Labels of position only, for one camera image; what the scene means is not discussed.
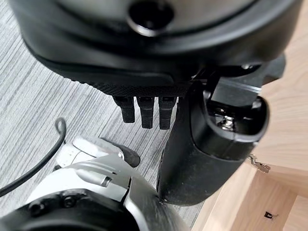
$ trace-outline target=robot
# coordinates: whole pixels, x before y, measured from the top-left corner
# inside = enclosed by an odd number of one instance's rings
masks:
[[[302,1],[9,3],[30,52],[63,77],[111,95],[125,123],[135,121],[136,97],[142,127],[151,129],[157,97],[160,128],[170,129],[178,103],[156,190],[133,170],[139,158],[132,150],[76,138],[58,155],[62,168],[1,220],[1,230],[180,231],[187,227],[167,204],[206,200],[264,136],[270,109],[259,94],[283,75]]]

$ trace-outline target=textured surface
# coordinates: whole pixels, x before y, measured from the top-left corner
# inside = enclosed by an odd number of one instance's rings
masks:
[[[76,135],[101,136],[126,145],[141,155],[138,171],[153,185],[158,161],[168,138],[159,130],[155,103],[154,128],[124,124],[110,96],[51,72],[26,50],[16,21],[5,0],[0,0],[0,187],[24,174],[53,146],[57,117],[67,120],[67,140]],[[54,159],[26,184],[0,199],[0,216],[19,207],[49,174]],[[183,207],[179,213],[192,225],[202,205]]]

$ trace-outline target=metal screw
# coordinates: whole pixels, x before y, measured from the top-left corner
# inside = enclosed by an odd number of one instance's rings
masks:
[[[218,123],[218,126],[225,131],[233,131],[233,118],[224,116],[224,119]]]
[[[249,65],[249,64],[244,64],[242,65],[242,69],[244,70],[248,70],[248,69],[251,69],[253,66]]]
[[[64,198],[63,200],[63,206],[65,208],[71,208],[74,207],[74,205],[76,204],[76,200],[74,197],[72,196],[67,196],[66,198]]]
[[[39,216],[45,209],[45,205],[40,202],[34,202],[29,205],[29,211],[31,216],[37,217]]]

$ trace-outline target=round opening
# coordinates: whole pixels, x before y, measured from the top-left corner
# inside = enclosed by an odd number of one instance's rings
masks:
[[[140,1],[129,9],[128,22],[132,29],[145,36],[154,36],[151,31],[163,31],[174,17],[171,7],[162,1]]]

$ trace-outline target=black circular hole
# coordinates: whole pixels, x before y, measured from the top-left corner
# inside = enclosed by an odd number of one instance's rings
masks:
[[[141,1],[133,4],[129,10],[131,20],[149,30],[160,30],[173,19],[171,7],[161,1]]]

